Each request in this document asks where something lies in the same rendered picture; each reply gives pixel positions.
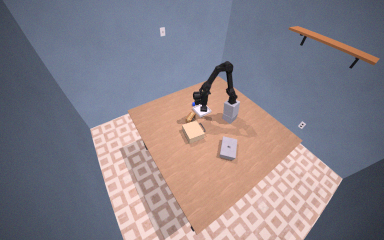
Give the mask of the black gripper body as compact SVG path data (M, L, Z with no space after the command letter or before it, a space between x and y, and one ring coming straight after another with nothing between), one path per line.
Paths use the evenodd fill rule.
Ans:
M207 112L208 111L208 108L206 106L207 102L208 102L208 99L201 99L201 104L202 104L202 106L200 107L201 112Z

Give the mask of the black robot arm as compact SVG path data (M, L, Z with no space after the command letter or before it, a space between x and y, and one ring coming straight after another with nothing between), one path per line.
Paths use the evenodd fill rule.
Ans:
M227 85L228 85L228 88L226 88L226 93L230 96L227 102L230 103L231 105L237 103L236 99L238 98L238 96L236 95L235 90L233 88L233 77L232 77L233 68L234 68L233 64L231 64L229 61L226 61L216 66L214 71L208 78L208 80L203 83L199 91L193 92L193 99L194 99L195 105L196 106L199 104L202 105L201 99L203 100L208 99L208 96L211 95L210 89L211 89L212 83L214 82L214 80L216 79L216 77L220 72L226 72Z

